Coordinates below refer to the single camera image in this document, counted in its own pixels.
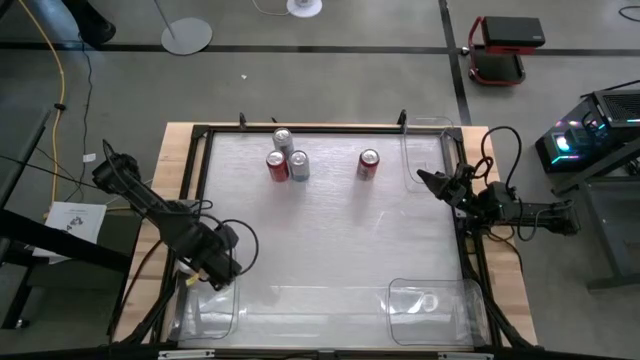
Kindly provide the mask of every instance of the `clear plastic sheet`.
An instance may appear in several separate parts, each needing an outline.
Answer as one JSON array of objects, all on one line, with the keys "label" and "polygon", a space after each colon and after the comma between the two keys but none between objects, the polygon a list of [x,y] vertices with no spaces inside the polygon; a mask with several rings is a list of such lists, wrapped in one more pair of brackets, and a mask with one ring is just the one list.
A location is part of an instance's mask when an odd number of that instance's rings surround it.
[{"label": "clear plastic sheet", "polygon": [[396,279],[388,294],[389,326],[398,345],[489,342],[482,291],[473,280]]},{"label": "clear plastic sheet", "polygon": [[[427,158],[439,159],[430,171],[443,170],[438,134],[412,135]],[[295,134],[311,176],[285,183],[273,182],[264,163],[270,136],[215,135],[204,198],[214,203],[212,215],[254,228],[260,255],[233,290],[189,288],[174,340],[186,348],[398,347],[389,331],[389,283],[461,278],[450,207],[405,187],[403,135]],[[367,148],[381,160],[375,177],[362,181],[356,167]],[[232,226],[237,260],[246,265],[251,234]]]},{"label": "clear plastic sheet", "polygon": [[[453,128],[453,122],[446,117],[417,117],[407,118],[402,137],[402,157],[405,163],[404,183],[411,193],[429,193],[424,182],[416,174],[418,169],[431,173],[444,172],[443,157],[433,156],[434,152],[441,152],[442,137],[448,128]],[[434,138],[437,142],[425,143],[422,131],[425,128],[440,128],[441,131]]]}]

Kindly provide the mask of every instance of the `cable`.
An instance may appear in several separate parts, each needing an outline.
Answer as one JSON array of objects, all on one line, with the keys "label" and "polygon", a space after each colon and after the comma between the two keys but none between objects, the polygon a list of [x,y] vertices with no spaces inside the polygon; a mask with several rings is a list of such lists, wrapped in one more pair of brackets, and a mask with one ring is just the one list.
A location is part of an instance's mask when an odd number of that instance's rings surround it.
[{"label": "cable", "polygon": [[56,119],[53,122],[53,131],[51,134],[51,143],[52,143],[52,149],[53,149],[53,173],[52,174],[54,175],[52,180],[52,185],[51,185],[51,205],[53,205],[54,201],[56,201],[56,192],[58,190],[58,177],[57,177],[58,146],[56,144],[56,139],[58,137],[57,136],[58,123],[60,122],[60,117],[62,116],[62,110],[64,110],[65,108],[64,106],[64,95],[65,95],[64,70],[62,68],[62,63],[60,62],[60,58],[58,57],[58,53],[56,52],[56,49],[51,44],[51,41],[49,41],[47,34],[44,32],[44,30],[42,30],[42,26],[40,26],[40,23],[38,22],[38,20],[36,20],[36,18],[33,16],[31,11],[27,7],[27,5],[25,5],[23,0],[18,0],[18,1],[20,2],[20,5],[22,5],[22,8],[27,13],[31,21],[33,21],[34,25],[38,28],[40,35],[42,35],[42,37],[44,38],[44,41],[47,43],[47,45],[49,45],[49,49],[51,50],[53,57],[56,59],[56,64],[58,65],[58,72],[60,73],[60,100],[55,106],[57,109],[57,112],[56,112]]},{"label": "cable", "polygon": [[258,4],[256,3],[256,0],[251,0],[251,2],[253,3],[253,6],[256,8],[256,10],[258,10],[259,12],[261,12],[261,13],[263,13],[263,14],[265,14],[265,15],[271,15],[271,16],[287,16],[287,15],[289,15],[289,14],[291,13],[290,11],[287,11],[287,12],[286,12],[286,13],[284,13],[284,14],[271,13],[271,12],[264,11],[264,10],[260,9],[260,7],[258,6]]},{"label": "cable", "polygon": [[255,241],[255,243],[256,243],[256,251],[253,254],[253,259],[251,260],[251,263],[249,264],[249,266],[247,266],[244,270],[242,270],[238,274],[238,276],[241,276],[241,275],[244,275],[245,273],[247,273],[249,270],[251,270],[253,265],[255,265],[256,260],[258,260],[258,254],[260,253],[260,241],[258,241],[258,235],[256,235],[256,232],[246,222],[241,221],[241,220],[236,220],[236,219],[227,219],[227,220],[224,220],[222,223],[226,224],[226,223],[230,223],[230,222],[238,223],[240,225],[243,225],[247,229],[249,229],[249,231],[251,231],[251,235],[253,235],[253,241]]},{"label": "cable", "polygon": [[[637,83],[640,83],[640,79],[639,80],[629,81],[629,82],[622,83],[622,84],[619,84],[619,85],[614,85],[614,86],[611,86],[611,87],[608,87],[608,88],[604,88],[604,89],[600,89],[600,90],[597,90],[597,91],[615,90],[615,89],[619,89],[619,88],[622,88],[622,87],[625,87],[625,86],[630,86],[630,85],[637,84]],[[593,94],[594,92],[590,92],[590,93],[587,93],[587,94],[582,94],[582,95],[580,95],[580,99],[582,99],[583,97],[587,97],[587,96]]]},{"label": "cable", "polygon": [[522,218],[523,218],[523,213],[524,213],[524,209],[522,207],[522,199],[518,198],[518,202],[520,203],[520,219],[518,219],[518,237],[520,238],[520,240],[525,241],[525,242],[533,239],[533,237],[536,235],[536,231],[538,230],[538,217],[540,217],[540,214],[542,214],[543,212],[549,212],[549,211],[565,210],[565,209],[569,209],[569,208],[571,208],[573,206],[573,200],[569,200],[569,201],[566,202],[565,205],[558,206],[558,207],[549,207],[547,209],[542,209],[542,210],[538,211],[536,213],[536,218],[535,218],[535,220],[533,222],[533,230],[531,231],[531,234],[525,238],[520,233],[520,226],[522,225]]},{"label": "cable", "polygon": [[[51,156],[49,156],[49,154],[47,154],[44,150],[40,149],[39,147],[36,147],[36,150],[40,151],[42,153],[42,155],[46,156],[47,159],[56,162],[55,160],[53,160],[53,158]],[[62,165],[60,165],[60,163],[58,163],[58,167],[60,168],[60,170],[64,171],[65,174],[67,174],[70,178],[72,178],[74,181],[76,181],[76,179],[73,177],[73,175],[71,175],[70,172],[68,172],[65,168],[62,167]],[[82,196],[84,197],[84,191],[82,191],[82,186],[80,186],[79,183],[76,183],[76,189],[71,193],[71,195],[69,195],[67,197],[67,200],[65,200],[64,202],[67,202],[69,200],[69,198],[75,194],[76,192],[80,191],[80,193],[82,194]]]},{"label": "cable", "polygon": [[[208,205],[209,205],[209,207],[207,207],[207,208],[203,208],[203,207],[202,207],[202,204],[205,204],[205,203],[206,203],[206,204],[208,204]],[[200,206],[200,208],[198,209],[198,213],[200,213],[202,210],[210,210],[210,209],[213,209],[213,201],[211,201],[211,200],[202,200],[202,201],[198,201],[198,202],[194,203],[193,205],[189,206],[189,208],[193,209],[193,208],[194,208],[194,207],[196,207],[196,206]]]},{"label": "cable", "polygon": [[515,245],[509,242],[509,240],[513,239],[513,237],[516,234],[516,231],[513,229],[513,226],[510,226],[510,228],[511,228],[511,235],[507,236],[506,238],[503,238],[494,234],[493,232],[491,232],[490,229],[486,229],[485,235],[487,235],[487,238],[489,238],[489,240],[491,241],[498,242],[498,243],[505,243],[509,245],[509,247],[513,250],[513,252],[518,256],[518,264],[520,264],[520,272],[524,273],[524,269],[522,267],[522,256],[520,256],[520,251],[518,251]]},{"label": "cable", "polygon": [[28,164],[28,163],[26,163],[24,161],[16,160],[16,159],[10,158],[8,156],[4,156],[4,155],[0,155],[0,158],[5,159],[5,160],[9,160],[9,161],[13,161],[14,163],[21,164],[21,165],[24,165],[24,166],[27,166],[27,167],[30,167],[30,168],[38,169],[40,171],[44,171],[46,173],[54,175],[54,177],[59,177],[59,178],[65,179],[67,181],[71,181],[72,183],[75,183],[75,184],[80,184],[80,185],[84,185],[86,187],[90,187],[92,189],[100,190],[100,188],[97,187],[97,186],[90,185],[90,184],[87,184],[87,183],[83,183],[82,181],[78,181],[78,180],[75,180],[75,179],[72,179],[72,178],[68,178],[68,177],[60,175],[60,174],[56,174],[53,171],[49,171],[49,170],[47,170],[45,168],[41,168],[40,166],[31,165],[31,164]]},{"label": "cable", "polygon": [[[511,131],[516,136],[516,140],[518,141],[518,153],[516,154],[516,159],[513,162],[513,166],[511,167],[511,171],[509,171],[509,175],[507,176],[507,182],[505,183],[505,187],[507,188],[507,192],[509,192],[509,194],[511,194],[512,190],[511,190],[509,184],[511,183],[511,177],[513,176],[513,172],[516,170],[516,167],[518,166],[518,162],[520,161],[520,155],[522,154],[522,139],[520,138],[520,134],[518,134],[518,132],[514,128],[512,128],[511,126],[497,126],[497,127],[494,127],[493,129],[489,129],[489,131],[487,131],[484,134],[484,136],[482,136],[482,141],[480,142],[480,152],[482,153],[482,158],[480,159],[480,161],[478,161],[478,163],[475,166],[473,178],[474,179],[484,178],[484,183],[485,183],[485,185],[488,186],[487,182],[488,182],[488,178],[489,178],[489,172],[491,171],[491,168],[493,167],[494,159],[491,156],[487,156],[485,148],[484,148],[484,144],[485,144],[485,141],[487,140],[487,138],[489,137],[489,135],[492,132],[498,131],[498,130],[509,130],[509,131]],[[480,168],[480,166],[482,164],[486,164],[487,169],[482,173],[482,175],[476,175],[475,173],[478,171],[478,169]]]},{"label": "cable", "polygon": [[620,16],[622,16],[623,18],[625,18],[627,20],[640,22],[640,19],[632,18],[631,16],[629,16],[629,15],[624,13],[624,11],[628,10],[628,9],[640,9],[640,6],[638,6],[638,5],[625,6],[623,8],[620,8],[620,10],[618,10],[618,14],[620,14]]},{"label": "cable", "polygon": [[113,317],[111,318],[111,322],[109,323],[109,344],[113,343],[113,335],[115,335],[115,330],[116,330],[115,324],[118,323],[118,321],[120,320],[120,316],[122,316],[122,312],[124,311],[124,308],[127,305],[127,299],[129,299],[129,295],[131,295],[131,290],[133,289],[133,286],[138,280],[138,277],[140,277],[140,274],[142,273],[142,269],[147,264],[147,262],[151,258],[151,255],[153,255],[153,253],[156,251],[158,246],[160,246],[160,244],[162,244],[162,240],[156,241],[156,243],[151,247],[151,249],[149,249],[147,254],[142,258],[140,265],[138,265],[138,270],[136,270],[135,274],[133,274],[133,277],[131,278],[131,283],[129,284],[129,288],[127,289],[127,292],[122,297],[122,303],[120,304],[118,311],[113,314]]},{"label": "cable", "polygon": [[[87,115],[89,114],[89,106],[91,105],[91,94],[93,93],[93,82],[91,81],[91,75],[93,75],[93,67],[91,66],[91,58],[89,58],[89,55],[85,51],[85,42],[82,39],[82,36],[80,36],[80,34],[78,34],[78,39],[82,43],[82,54],[87,59],[87,66],[89,67],[89,75],[87,76],[87,82],[89,83],[89,91],[87,92],[87,103],[85,104],[84,115],[82,116],[82,124],[84,126],[84,131],[82,134],[82,157],[83,157],[82,172],[80,173],[80,181],[82,181],[84,179],[84,173],[87,170],[87,163],[84,161],[84,155],[87,154],[87,131],[88,131]],[[76,191],[72,192],[71,195],[67,197],[65,202],[69,201],[69,199],[71,199],[71,197],[76,193]],[[84,201],[84,193],[81,193],[79,202],[83,202],[83,201]]]}]

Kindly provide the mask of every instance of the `table surface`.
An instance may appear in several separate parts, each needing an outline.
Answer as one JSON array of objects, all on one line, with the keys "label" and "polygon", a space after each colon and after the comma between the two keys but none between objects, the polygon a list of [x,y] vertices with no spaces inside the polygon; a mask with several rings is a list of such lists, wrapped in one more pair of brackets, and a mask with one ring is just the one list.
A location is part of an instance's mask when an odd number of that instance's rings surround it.
[{"label": "table surface", "polygon": [[[237,123],[226,124],[229,126],[237,126]],[[225,123],[215,123],[215,125],[224,126]],[[288,124],[270,125],[273,125],[275,128],[278,126],[287,126]],[[165,199],[176,199],[179,196],[193,126],[194,123],[167,124],[152,185],[152,189]],[[303,126],[323,126],[323,124],[305,124]],[[488,128],[462,127],[461,129],[464,137],[467,162],[475,164],[481,158],[480,141]],[[487,155],[493,156],[491,139],[487,140],[485,146]],[[201,163],[203,148],[204,141],[200,142],[198,146],[195,164]],[[199,170],[198,166],[194,167],[189,191],[190,199],[195,195]],[[494,166],[489,174],[489,181],[497,180],[499,180],[498,169],[497,166]],[[477,193],[485,187],[484,182],[481,179],[475,180],[473,187]],[[501,232],[501,230],[502,229],[494,229],[494,232],[505,235],[507,231]],[[131,277],[138,269],[142,258],[158,238],[158,230],[148,221],[144,221],[134,252],[127,286],[129,286]],[[524,280],[516,254],[506,244],[495,243],[487,238],[484,239],[484,247],[494,299],[520,334],[528,341],[537,343]],[[161,245],[145,265],[125,305],[123,315],[116,329],[116,340],[123,339],[129,335],[155,302],[162,282],[166,257],[167,248]],[[169,304],[168,309],[172,309],[172,305],[173,304]],[[171,315],[172,311],[168,310],[165,325],[171,320]]]}]

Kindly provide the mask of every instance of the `floor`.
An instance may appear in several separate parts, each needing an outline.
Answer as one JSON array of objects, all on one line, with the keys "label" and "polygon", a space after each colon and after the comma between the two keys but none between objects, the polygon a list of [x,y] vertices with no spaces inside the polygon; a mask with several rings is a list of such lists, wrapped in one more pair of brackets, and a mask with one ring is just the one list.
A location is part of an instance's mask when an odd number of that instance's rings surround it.
[{"label": "floor", "polygon": [[[257,2],[267,11],[284,10],[284,0]],[[632,80],[640,63],[640,24],[617,13],[637,1],[448,0],[447,11],[444,0],[324,0],[320,15],[311,19],[264,15],[250,0],[163,1],[169,18],[197,16],[214,29],[212,46],[189,57],[153,46],[164,26],[151,1],[91,3],[116,24],[113,44],[151,46],[88,52],[94,88],[87,153],[97,153],[100,160],[100,141],[106,138],[116,151],[138,159],[144,179],[153,174],[169,121],[236,121],[243,112],[250,122],[275,117],[286,122],[393,123],[407,109],[412,118],[438,115],[456,124],[515,127],[525,149],[512,182],[523,199],[553,200],[534,141],[575,106],[580,94]],[[53,41],[77,41],[77,29],[59,1],[27,4]],[[522,85],[480,87],[466,76],[467,59],[449,55],[448,50],[465,45],[478,15],[540,18],[547,50],[523,58],[528,76]],[[51,54],[8,44],[41,42],[18,4],[0,22],[0,42],[2,105],[50,108],[59,94]],[[321,48],[309,53],[295,46]],[[58,152],[62,166],[77,176],[88,67],[80,51],[59,54],[68,110],[58,128]],[[515,141],[508,133],[492,138],[506,177]],[[51,122],[39,147],[51,152]],[[37,153],[31,162],[50,166]],[[88,164],[85,181],[96,163]],[[40,219],[50,199],[50,182],[49,175],[27,169],[9,209]],[[58,196],[66,197],[73,188],[60,181]],[[109,199],[85,192],[87,202]],[[578,236],[540,231],[534,241],[518,243],[539,342],[550,350],[638,358],[640,289],[587,292],[585,283],[607,276],[609,268],[590,224],[583,220],[582,225]],[[0,270],[3,288],[19,281],[19,271],[10,270]],[[8,301],[4,297],[0,305]]]}]

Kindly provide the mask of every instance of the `black metal frame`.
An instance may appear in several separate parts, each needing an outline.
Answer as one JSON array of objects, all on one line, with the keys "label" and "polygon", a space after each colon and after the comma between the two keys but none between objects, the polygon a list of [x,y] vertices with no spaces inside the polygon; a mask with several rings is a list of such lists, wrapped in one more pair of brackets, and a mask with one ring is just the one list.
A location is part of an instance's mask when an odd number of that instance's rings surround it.
[{"label": "black metal frame", "polygon": [[[33,245],[57,254],[102,266],[122,274],[127,274],[131,266],[131,257],[100,245],[79,239],[69,233],[47,227],[24,216],[8,210],[0,210],[0,238],[9,239],[22,244]],[[31,287],[28,285],[29,275],[34,265],[46,260],[34,257],[30,251],[17,249],[9,245],[2,261],[27,268],[18,290],[11,301],[0,328],[15,329],[22,310],[26,305]]]},{"label": "black metal frame", "polygon": [[589,290],[604,290],[640,284],[640,273],[633,272],[630,269],[630,260],[628,259],[628,249],[626,249],[626,245],[621,243],[620,239],[611,239],[607,236],[602,228],[601,220],[596,214],[588,189],[589,182],[593,181],[638,181],[637,179],[629,178],[613,177],[604,179],[601,177],[638,157],[640,157],[640,137],[611,152],[588,168],[563,180],[551,190],[558,196],[565,195],[572,190],[579,190],[580,195],[584,199],[591,223],[594,224],[596,236],[602,245],[611,270],[613,271],[613,277],[611,278],[594,280],[587,283],[587,289]]},{"label": "black metal frame", "polygon": [[[349,125],[342,125],[342,124],[336,124],[335,126],[305,126],[304,124],[300,124],[300,126],[296,126],[295,124],[288,124],[287,128],[294,134],[296,133],[313,133],[313,134],[337,134],[337,133],[347,133],[347,134],[389,134],[389,135],[402,135],[404,133],[405,130],[405,126],[406,126],[406,121],[407,121],[407,117],[406,117],[406,112],[403,110],[400,114],[400,117],[398,118],[398,121],[396,123],[396,125],[380,125],[378,127],[376,127],[375,125],[373,126],[358,126],[358,125],[353,125],[353,126],[349,126]],[[202,140],[202,138],[205,138],[205,148],[204,148],[204,152],[203,152],[203,156],[202,156],[202,161],[200,164],[200,175],[198,178],[198,184],[196,186],[196,195],[195,195],[195,200],[202,200],[202,197],[204,195],[204,189],[205,189],[205,185],[206,185],[206,181],[207,181],[207,173],[208,173],[208,166],[211,160],[211,151],[212,151],[212,145],[213,145],[213,138],[215,136],[216,132],[247,132],[247,133],[270,133],[273,132],[273,130],[275,130],[277,128],[277,125],[274,126],[274,124],[270,124],[270,123],[265,123],[264,125],[261,124],[250,124],[249,126],[242,126],[242,124],[238,124],[238,126],[230,126],[230,125],[215,125],[215,124],[207,124],[207,125],[194,125],[193,130],[191,132],[191,140],[190,140],[190,145],[189,145],[189,150],[187,153],[187,160],[186,160],[186,167],[184,170],[184,175],[183,175],[183,179],[182,179],[182,186],[180,189],[180,199],[186,199],[188,194],[189,194],[189,190],[190,190],[190,184],[191,184],[191,180],[192,180],[192,176],[193,176],[193,170],[194,170],[194,166],[195,166],[195,162],[196,162],[196,154],[197,154],[197,149],[198,149],[198,144],[199,142]],[[453,144],[455,146],[455,157],[457,158],[457,161],[464,161],[466,162],[466,154],[465,154],[465,150],[464,150],[464,140],[463,140],[463,136],[462,136],[462,130],[460,128],[447,128],[444,132],[442,128],[425,128],[425,129],[420,129],[419,130],[420,134],[425,134],[425,135],[441,135],[443,134],[444,136],[447,136],[450,138],[450,140],[453,140]],[[453,159],[453,154],[451,154],[451,149],[449,146],[451,142],[450,141],[443,141],[441,142],[442,144],[442,151],[443,151],[443,157],[445,158],[445,171],[448,173],[453,173],[454,169],[455,169],[455,163],[451,164],[451,160]],[[465,237],[465,229],[464,229],[464,221],[462,221],[463,219],[458,215],[458,213],[455,211],[455,209],[452,208],[452,216],[454,219],[454,224],[456,226],[455,229],[455,233],[456,233],[456,238],[458,241],[458,248],[459,248],[459,260],[460,260],[460,264],[462,266],[462,264],[464,263],[463,260],[465,256],[468,256],[468,252],[466,250],[466,237]],[[486,261],[486,257],[484,254],[484,247],[482,245],[482,238],[474,238],[474,246],[475,246],[475,252],[476,252],[476,256],[478,258],[478,275],[479,275],[479,280],[480,280],[480,286],[487,292],[487,293],[491,293],[491,281],[489,278],[489,270],[487,268],[487,261]],[[165,264],[165,271],[163,274],[163,280],[162,280],[162,285],[161,285],[161,289],[165,289],[166,286],[170,286],[170,279],[172,278],[172,274],[174,272],[174,268],[175,268],[175,258],[171,256],[171,254],[169,255],[167,262]],[[185,304],[185,299],[179,299],[179,301],[177,301],[177,306],[180,305],[184,305]],[[163,326],[163,319],[165,317],[165,313],[163,312],[163,314],[160,316],[160,321],[156,322],[156,324],[154,325],[153,328],[153,333],[152,333],[152,342],[159,342],[160,341],[160,334],[162,331],[162,326]],[[501,333],[500,330],[498,328],[498,325],[495,321],[493,321],[493,319],[491,318],[491,316],[489,316],[489,314],[487,314],[487,319],[489,321],[489,331],[490,331],[490,336],[491,336],[491,344],[493,344],[493,346],[496,347],[501,347],[502,346],[502,340],[501,340]],[[257,357],[264,357],[265,355],[268,356],[284,356],[288,353],[290,353],[290,350],[277,350],[277,349],[272,349],[272,350],[264,350],[264,351],[256,351],[256,350],[250,350],[250,349],[216,349],[216,357],[218,357],[219,355],[222,356],[221,354],[225,354],[225,355],[230,355],[230,356],[243,356],[243,357],[252,357],[252,356],[257,356]],[[372,357],[389,357],[389,356],[394,356],[394,357],[403,357],[403,358],[415,358],[415,357],[420,357],[420,356],[426,356],[426,355],[435,355],[437,357],[437,353],[436,352],[424,352],[424,351],[381,351],[381,350],[370,350],[370,351],[346,351],[346,352],[341,352],[344,353],[344,355],[348,355],[348,354],[366,354],[367,357],[372,358]]]},{"label": "black metal frame", "polygon": [[582,198],[585,201],[589,218],[591,223],[595,227],[596,236],[604,250],[613,276],[610,278],[603,278],[592,280],[587,283],[587,289],[589,291],[605,290],[610,288],[616,288],[627,285],[640,285],[640,272],[633,270],[633,264],[629,256],[629,249],[623,239],[611,238],[604,230],[602,219],[599,218],[596,212],[595,204],[591,197],[591,184],[596,182],[607,183],[621,183],[621,182],[638,182],[638,177],[600,177],[592,178],[585,181],[586,186],[580,186],[579,191]]}]

